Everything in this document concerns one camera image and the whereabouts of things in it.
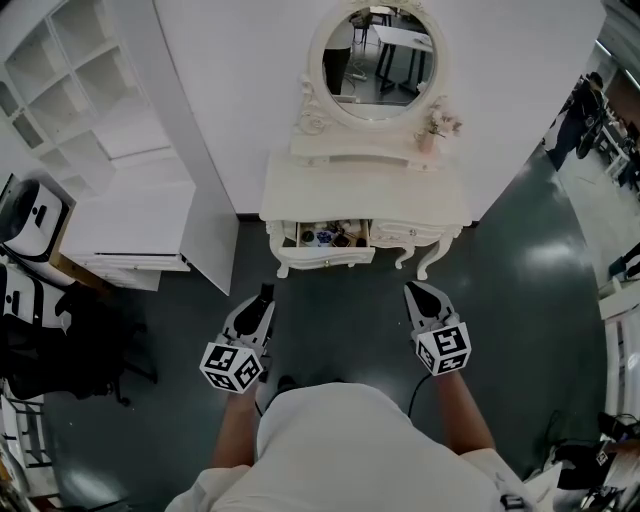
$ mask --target white device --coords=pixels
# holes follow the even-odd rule
[[[68,312],[60,316],[55,312],[64,292],[16,268],[0,264],[0,290],[4,290],[3,316],[13,315],[34,326],[64,329],[65,332],[71,324]]]
[[[432,375],[464,368],[471,354],[469,332],[449,297],[419,281],[407,283],[404,295],[418,359]]]
[[[226,318],[200,362],[200,371],[214,388],[244,393],[257,378],[266,380],[270,361],[266,347],[275,306],[273,285],[263,284],[260,295],[240,304]]]
[[[11,175],[0,195],[0,243],[25,265],[59,286],[74,279],[49,264],[69,207],[34,179]]]

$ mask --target white shirt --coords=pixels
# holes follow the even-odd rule
[[[353,25],[349,20],[344,20],[336,27],[327,42],[326,50],[344,50],[351,48],[353,43]]]
[[[167,512],[533,510],[493,450],[458,457],[362,384],[288,391],[266,411],[252,468],[209,469]]]

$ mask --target open drawer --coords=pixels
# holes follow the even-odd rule
[[[331,267],[334,265],[355,265],[356,263],[371,263],[375,249],[369,244],[369,222],[361,220],[358,236],[353,239],[349,247],[309,247],[303,241],[303,233],[308,224],[297,225],[296,247],[281,247],[279,253],[287,260],[291,268],[310,270],[314,268]],[[356,241],[363,239],[365,245],[357,247]]]

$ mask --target black chair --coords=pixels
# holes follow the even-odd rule
[[[16,398],[68,391],[84,399],[115,392],[126,407],[131,402],[120,391],[125,370],[157,383],[155,372],[145,372],[124,358],[135,333],[146,332],[143,325],[126,327],[114,311],[83,293],[65,295],[56,306],[57,314],[63,311],[72,315],[66,334],[11,315],[0,319],[0,376],[8,380]]]

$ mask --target shiny floor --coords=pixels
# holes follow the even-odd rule
[[[292,270],[278,280],[275,362],[260,405],[288,373],[304,383],[341,377],[370,384],[406,410],[425,368],[408,343],[402,286],[425,250],[402,271],[393,265],[398,251],[380,250],[371,265]],[[148,325],[146,348],[160,382],[126,375],[128,409],[113,397],[47,397],[59,485],[69,503],[126,497],[142,510],[161,510],[192,484],[207,465],[224,406],[223,394],[198,371],[200,357],[227,313],[262,282],[276,281],[277,266],[264,225],[244,223],[231,297],[195,272],[167,274],[158,293],[122,294],[122,304]],[[556,435],[595,435],[606,379],[596,282],[576,216],[543,152],[429,270],[429,282],[449,294],[468,323],[473,353],[463,375],[518,474],[540,464],[554,410],[564,413]],[[412,419],[442,440],[429,381]]]

